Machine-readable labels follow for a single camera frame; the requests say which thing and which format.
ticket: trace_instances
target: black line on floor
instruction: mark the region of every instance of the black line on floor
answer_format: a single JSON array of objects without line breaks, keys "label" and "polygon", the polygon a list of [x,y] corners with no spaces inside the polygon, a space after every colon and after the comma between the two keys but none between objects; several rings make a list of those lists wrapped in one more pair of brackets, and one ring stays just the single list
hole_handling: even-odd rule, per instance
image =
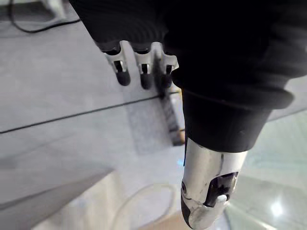
[{"label": "black line on floor", "polygon": [[4,130],[4,131],[1,131],[0,134],[10,133],[10,132],[13,132],[13,131],[17,131],[17,130],[21,130],[21,129],[25,129],[25,128],[30,128],[30,127],[34,127],[34,126],[39,126],[39,125],[43,125],[43,124],[47,124],[47,123],[51,123],[51,122],[55,122],[55,121],[60,121],[60,120],[64,120],[64,119],[68,119],[68,118],[72,118],[72,117],[76,117],[76,116],[82,116],[82,115],[86,115],[86,114],[96,113],[96,112],[100,112],[100,111],[103,111],[103,110],[114,109],[114,108],[129,105],[129,104],[149,101],[149,100],[152,100],[152,99],[160,98],[162,96],[163,95],[156,95],[156,96],[153,96],[153,97],[147,97],[147,98],[139,99],[139,100],[136,100],[136,101],[110,105],[110,106],[107,106],[107,107],[103,107],[103,108],[99,108],[99,109],[93,109],[93,110],[89,110],[89,111],[85,111],[85,112],[81,112],[81,113],[77,113],[77,114],[71,114],[71,115],[67,115],[67,116],[61,116],[61,117],[46,120],[46,121],[32,123],[32,124],[29,124],[29,125],[26,125],[26,126],[20,126],[20,127],[16,127],[16,128],[7,129],[7,130]]}]

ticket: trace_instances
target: robotic hand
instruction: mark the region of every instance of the robotic hand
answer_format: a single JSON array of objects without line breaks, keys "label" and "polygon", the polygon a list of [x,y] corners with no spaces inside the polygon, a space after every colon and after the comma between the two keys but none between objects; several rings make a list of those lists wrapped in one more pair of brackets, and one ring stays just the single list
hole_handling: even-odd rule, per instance
[{"label": "robotic hand", "polygon": [[70,2],[122,85],[130,77],[119,42],[130,42],[145,89],[150,44],[163,44],[162,71],[183,92],[182,214],[192,229],[209,227],[271,111],[291,103],[285,84],[307,73],[307,1]]}]

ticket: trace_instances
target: silver metal part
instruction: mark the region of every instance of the silver metal part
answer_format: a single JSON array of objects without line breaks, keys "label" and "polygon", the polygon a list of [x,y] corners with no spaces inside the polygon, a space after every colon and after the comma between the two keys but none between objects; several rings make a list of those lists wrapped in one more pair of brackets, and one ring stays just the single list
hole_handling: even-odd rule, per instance
[{"label": "silver metal part", "polygon": [[216,152],[188,138],[181,195],[190,213],[183,216],[195,230],[210,227],[226,207],[247,151]]},{"label": "silver metal part", "polygon": [[[167,66],[171,66],[170,72],[166,71]],[[178,64],[178,61],[177,61],[177,57],[175,55],[167,55],[162,50],[160,68],[161,68],[161,71],[164,74],[170,74],[173,70],[178,69],[179,64]]]},{"label": "silver metal part", "polygon": [[116,68],[115,62],[118,62],[121,65],[122,72],[127,71],[127,63],[126,63],[126,56],[124,49],[121,48],[120,52],[115,55],[109,55],[107,53],[104,53],[109,64],[112,66],[114,72],[118,73],[118,69]]},{"label": "silver metal part", "polygon": [[143,74],[142,65],[147,65],[147,73],[150,74],[153,68],[153,52],[149,51],[147,54],[138,54],[134,52],[137,66],[139,68],[140,74]]}]

